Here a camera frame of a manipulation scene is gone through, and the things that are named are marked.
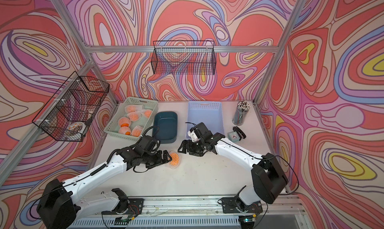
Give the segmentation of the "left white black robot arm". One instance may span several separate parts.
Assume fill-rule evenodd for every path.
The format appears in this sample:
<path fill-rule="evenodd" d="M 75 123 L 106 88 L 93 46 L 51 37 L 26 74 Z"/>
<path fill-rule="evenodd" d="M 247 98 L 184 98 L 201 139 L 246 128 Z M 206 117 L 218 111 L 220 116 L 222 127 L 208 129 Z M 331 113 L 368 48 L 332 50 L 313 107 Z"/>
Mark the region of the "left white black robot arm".
<path fill-rule="evenodd" d="M 109 179 L 134 170 L 139 165 L 152 169 L 172 161 L 168 151 L 159 150 L 161 142 L 151 136 L 121 149 L 113 150 L 102 164 L 63 182 L 49 182 L 37 205 L 48 229 L 66 229 L 74 221 L 102 212 L 123 215 L 131 209 L 128 196 L 119 188 L 87 198 L 86 194 Z"/>

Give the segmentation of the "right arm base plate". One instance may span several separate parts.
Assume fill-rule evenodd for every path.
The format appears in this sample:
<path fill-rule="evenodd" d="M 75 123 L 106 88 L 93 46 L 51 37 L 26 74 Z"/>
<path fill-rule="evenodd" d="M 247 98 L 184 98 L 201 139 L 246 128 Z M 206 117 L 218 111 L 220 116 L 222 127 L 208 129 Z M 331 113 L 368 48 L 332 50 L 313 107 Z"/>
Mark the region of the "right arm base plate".
<path fill-rule="evenodd" d="M 256 214 L 259 215 L 263 212 L 263 208 L 260 202 L 252 203 L 251 205 L 246 205 L 239 198 L 236 197 L 223 197 L 218 200 L 218 204 L 222 206 L 224 214 Z"/>

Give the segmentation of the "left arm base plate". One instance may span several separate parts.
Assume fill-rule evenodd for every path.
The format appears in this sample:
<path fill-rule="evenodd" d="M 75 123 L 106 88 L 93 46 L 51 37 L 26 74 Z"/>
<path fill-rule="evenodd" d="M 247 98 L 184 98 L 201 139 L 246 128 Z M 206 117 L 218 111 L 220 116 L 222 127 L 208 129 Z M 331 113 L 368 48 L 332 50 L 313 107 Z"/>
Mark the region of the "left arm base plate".
<path fill-rule="evenodd" d="M 130 215 L 138 216 L 144 207 L 143 198 L 129 198 L 127 201 L 119 202 L 112 211 L 103 211 L 102 215 Z"/>

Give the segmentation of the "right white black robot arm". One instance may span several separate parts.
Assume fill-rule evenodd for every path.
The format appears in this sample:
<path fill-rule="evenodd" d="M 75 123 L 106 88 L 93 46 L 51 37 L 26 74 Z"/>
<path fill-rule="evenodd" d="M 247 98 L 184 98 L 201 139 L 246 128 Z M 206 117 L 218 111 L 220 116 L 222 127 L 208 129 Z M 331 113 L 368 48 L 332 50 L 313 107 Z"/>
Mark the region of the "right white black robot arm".
<path fill-rule="evenodd" d="M 234 208 L 246 213 L 254 203 L 273 204 L 288 184 L 277 157 L 271 153 L 265 155 L 249 151 L 228 139 L 221 133 L 213 134 L 204 123 L 193 124 L 188 131 L 189 140 L 183 140 L 178 148 L 179 153 L 203 157 L 212 152 L 230 159 L 251 173 L 252 185 L 244 186 L 229 203 L 220 199 L 225 209 Z"/>

